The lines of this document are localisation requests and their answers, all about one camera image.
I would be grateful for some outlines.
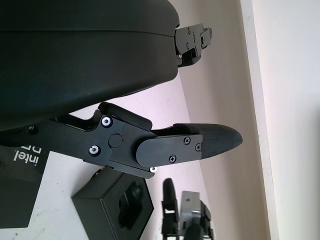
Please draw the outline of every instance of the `screw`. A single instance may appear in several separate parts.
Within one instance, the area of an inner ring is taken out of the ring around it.
[[[196,150],[197,152],[200,152],[200,151],[201,151],[201,144],[200,144],[200,143],[198,143],[197,145],[195,145],[195,150]]]
[[[171,156],[169,157],[169,163],[171,163],[171,164],[173,164],[176,160],[177,160],[176,155],[171,155]]]
[[[183,140],[184,145],[188,145],[190,142],[191,142],[191,139],[188,136]]]
[[[104,127],[111,127],[111,119],[108,116],[105,116],[104,118],[102,118],[101,124]]]
[[[150,172],[151,173],[155,173],[157,171],[157,167],[154,166],[154,167],[150,167]]]
[[[29,126],[27,131],[30,135],[36,135],[38,133],[38,128],[36,126]]]
[[[100,148],[96,145],[93,145],[89,148],[89,154],[93,157],[96,157],[100,154]]]

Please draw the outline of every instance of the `intel box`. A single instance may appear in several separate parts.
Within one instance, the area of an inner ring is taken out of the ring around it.
[[[0,228],[27,228],[34,209],[48,150],[0,145]]]

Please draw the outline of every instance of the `black object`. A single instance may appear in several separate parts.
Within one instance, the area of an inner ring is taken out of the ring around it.
[[[173,80],[211,43],[179,24],[167,0],[1,1],[0,131]]]
[[[175,185],[171,178],[163,182],[163,201],[162,201],[162,230],[164,239],[176,237],[179,239],[179,213],[176,198]]]
[[[214,240],[214,232],[211,228],[211,214],[207,206],[200,200],[200,194],[198,192],[185,191],[183,193],[190,193],[191,196],[197,196],[197,198],[183,199],[184,194],[182,194],[182,219],[180,219],[174,183],[171,178],[164,180],[161,230],[163,240],[167,240],[169,237],[174,237],[178,240],[180,239],[179,234],[183,236],[185,240],[203,240],[203,238]]]
[[[0,229],[27,228],[49,151],[0,145]]]
[[[146,179],[154,176],[150,168],[212,157],[242,143],[239,132],[223,125],[180,123],[151,130],[148,119],[114,104],[103,102],[98,109],[89,120],[64,115],[2,131],[0,142],[32,144]]]
[[[138,240],[154,210],[143,178],[108,167],[72,201],[90,240]]]

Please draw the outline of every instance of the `black box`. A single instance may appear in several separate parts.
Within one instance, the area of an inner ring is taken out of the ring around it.
[[[0,228],[27,228],[47,164],[48,150],[0,145]]]
[[[144,178],[108,167],[72,200],[90,240],[138,240],[154,210]]]

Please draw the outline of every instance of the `white floor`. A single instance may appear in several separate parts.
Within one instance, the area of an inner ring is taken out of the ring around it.
[[[153,122],[154,129],[188,123],[189,115],[180,77],[145,91],[112,101]],[[98,105],[74,113],[88,119]],[[1,240],[88,240],[71,196],[81,189],[99,167],[80,159],[51,152],[42,178],[28,228],[0,229]],[[182,191],[200,192],[208,206],[207,193],[199,161],[158,167],[147,180],[154,211],[141,240],[161,240],[162,182],[172,178],[177,199]]]

